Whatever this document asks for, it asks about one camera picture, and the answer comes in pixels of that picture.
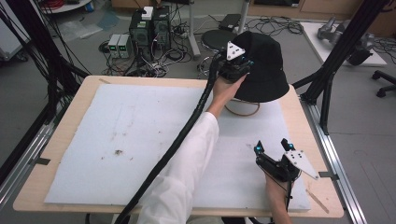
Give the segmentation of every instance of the white lab coat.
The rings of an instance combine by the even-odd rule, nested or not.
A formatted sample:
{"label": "white lab coat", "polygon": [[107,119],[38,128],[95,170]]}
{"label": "white lab coat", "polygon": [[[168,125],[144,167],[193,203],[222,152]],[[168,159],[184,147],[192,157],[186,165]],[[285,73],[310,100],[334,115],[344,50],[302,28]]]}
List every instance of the white lab coat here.
{"label": "white lab coat", "polygon": [[218,138],[219,125],[215,116],[203,113],[141,201],[143,207],[138,224],[186,223],[194,190]]}

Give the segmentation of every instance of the hat brim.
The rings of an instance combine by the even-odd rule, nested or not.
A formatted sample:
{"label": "hat brim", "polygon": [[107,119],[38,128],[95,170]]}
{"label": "hat brim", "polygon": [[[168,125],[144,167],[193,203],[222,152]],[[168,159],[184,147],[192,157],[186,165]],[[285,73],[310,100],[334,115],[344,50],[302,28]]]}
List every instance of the hat brim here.
{"label": "hat brim", "polygon": [[249,80],[248,76],[236,92],[235,98],[252,103],[265,103],[284,96],[290,89],[283,71],[274,71],[275,78],[265,82]]}

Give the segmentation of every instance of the black tape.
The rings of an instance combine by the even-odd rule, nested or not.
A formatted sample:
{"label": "black tape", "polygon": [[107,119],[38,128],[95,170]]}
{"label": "black tape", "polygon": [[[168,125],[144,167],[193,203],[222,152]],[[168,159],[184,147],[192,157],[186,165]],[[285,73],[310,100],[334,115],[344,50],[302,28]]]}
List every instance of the black tape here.
{"label": "black tape", "polygon": [[35,164],[40,164],[40,165],[48,165],[50,163],[49,159],[44,159],[44,158],[38,158],[35,161]]}
{"label": "black tape", "polygon": [[320,177],[329,177],[332,181],[339,180],[340,177],[337,174],[332,174],[330,172],[319,172]]}

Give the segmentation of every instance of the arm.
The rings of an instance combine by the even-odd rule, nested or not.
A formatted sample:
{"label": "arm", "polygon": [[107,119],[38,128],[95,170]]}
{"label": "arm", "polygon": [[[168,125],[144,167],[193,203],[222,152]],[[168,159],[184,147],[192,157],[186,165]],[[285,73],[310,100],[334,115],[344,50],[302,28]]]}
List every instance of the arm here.
{"label": "arm", "polygon": [[287,183],[278,183],[265,173],[266,193],[270,201],[270,207],[274,222],[276,224],[290,224],[291,219],[286,210],[286,191]]}
{"label": "arm", "polygon": [[219,137],[217,118],[243,80],[234,84],[228,84],[222,78],[216,81],[211,105],[142,198],[143,206],[137,223],[186,223],[192,210],[192,194]]}

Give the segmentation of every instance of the wooden table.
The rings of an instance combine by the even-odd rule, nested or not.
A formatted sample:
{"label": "wooden table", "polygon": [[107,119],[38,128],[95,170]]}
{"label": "wooden table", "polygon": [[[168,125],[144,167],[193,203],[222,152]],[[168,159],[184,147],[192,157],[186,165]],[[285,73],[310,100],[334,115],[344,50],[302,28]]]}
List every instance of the wooden table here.
{"label": "wooden table", "polygon": [[[72,138],[90,106],[96,90],[101,84],[130,84],[146,86],[175,86],[204,88],[205,80],[149,78],[149,77],[86,77],[73,102],[64,114],[59,126],[41,154],[41,158],[50,160],[48,165],[37,164],[26,180],[14,202],[17,211],[32,212],[84,212],[117,214],[123,206],[86,205],[86,204],[49,204],[44,199],[55,177],[58,164],[68,148]],[[289,129],[290,141],[303,148],[317,172],[326,172],[327,168],[318,150],[318,145],[310,129],[297,93],[290,91],[280,100],[284,119]],[[303,213],[290,213],[292,217],[341,217],[344,210],[330,178],[314,180],[306,174],[304,184],[312,209]],[[193,209],[193,215],[230,216],[230,217],[269,217],[269,211],[253,209]]]}

